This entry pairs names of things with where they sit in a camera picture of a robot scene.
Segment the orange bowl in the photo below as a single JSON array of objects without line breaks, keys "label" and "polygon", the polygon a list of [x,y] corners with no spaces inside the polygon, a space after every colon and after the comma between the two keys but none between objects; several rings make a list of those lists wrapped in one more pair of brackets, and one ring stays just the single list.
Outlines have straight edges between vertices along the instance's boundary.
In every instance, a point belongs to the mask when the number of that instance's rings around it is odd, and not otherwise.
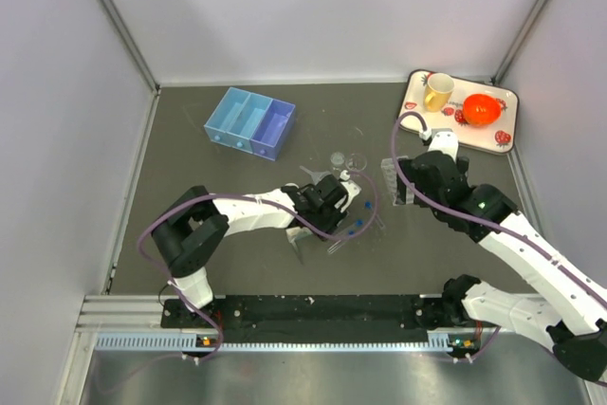
[{"label": "orange bowl", "polygon": [[502,115],[502,106],[490,95],[474,94],[464,100],[464,119],[470,125],[491,125]]}]

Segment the blue organizer tray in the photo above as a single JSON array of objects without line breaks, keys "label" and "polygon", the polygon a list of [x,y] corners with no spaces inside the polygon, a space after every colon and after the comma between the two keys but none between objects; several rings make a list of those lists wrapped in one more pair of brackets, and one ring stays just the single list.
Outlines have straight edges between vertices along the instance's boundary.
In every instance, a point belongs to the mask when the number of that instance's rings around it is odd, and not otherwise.
[{"label": "blue organizer tray", "polygon": [[275,160],[295,122],[295,105],[231,87],[205,124],[213,142]]}]

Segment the wall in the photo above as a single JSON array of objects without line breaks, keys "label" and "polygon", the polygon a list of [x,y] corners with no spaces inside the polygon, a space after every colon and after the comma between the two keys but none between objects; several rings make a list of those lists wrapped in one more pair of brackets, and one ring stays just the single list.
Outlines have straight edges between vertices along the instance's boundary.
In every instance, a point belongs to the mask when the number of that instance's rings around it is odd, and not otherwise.
[{"label": "wall", "polygon": [[521,98],[516,145],[548,236],[607,286],[607,4],[553,0],[504,86]]},{"label": "wall", "polygon": [[161,83],[491,75],[535,0],[114,0]]},{"label": "wall", "polygon": [[96,0],[0,0],[0,403],[49,403],[150,94]]}]

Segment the yellow mug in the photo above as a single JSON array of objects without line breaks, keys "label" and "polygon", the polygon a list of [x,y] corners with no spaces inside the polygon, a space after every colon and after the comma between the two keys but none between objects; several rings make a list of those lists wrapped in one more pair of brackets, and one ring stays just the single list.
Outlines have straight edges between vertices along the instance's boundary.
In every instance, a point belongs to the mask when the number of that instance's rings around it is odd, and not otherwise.
[{"label": "yellow mug", "polygon": [[424,93],[424,106],[430,112],[440,111],[449,101],[453,93],[455,82],[445,73],[433,73],[426,81]]}]

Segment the strawberry print tray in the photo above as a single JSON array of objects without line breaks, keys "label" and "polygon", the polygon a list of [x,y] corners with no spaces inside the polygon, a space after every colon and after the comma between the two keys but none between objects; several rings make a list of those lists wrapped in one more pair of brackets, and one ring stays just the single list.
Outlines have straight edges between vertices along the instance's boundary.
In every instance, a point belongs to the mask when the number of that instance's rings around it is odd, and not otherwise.
[{"label": "strawberry print tray", "polygon": [[[430,128],[450,128],[457,135],[460,144],[492,152],[505,154],[512,149],[516,113],[519,98],[511,90],[492,85],[473,83],[472,81],[453,78],[455,88],[449,102],[437,113],[431,113],[424,108],[424,91],[426,80],[432,75],[428,70],[416,70],[409,75],[409,84],[405,98],[400,108],[400,114],[405,111],[417,111],[421,114]],[[502,116],[486,127],[473,127],[466,123],[462,107],[464,100],[472,94],[488,94],[502,105]],[[409,116],[400,125],[405,130],[419,132],[419,121]]]}]

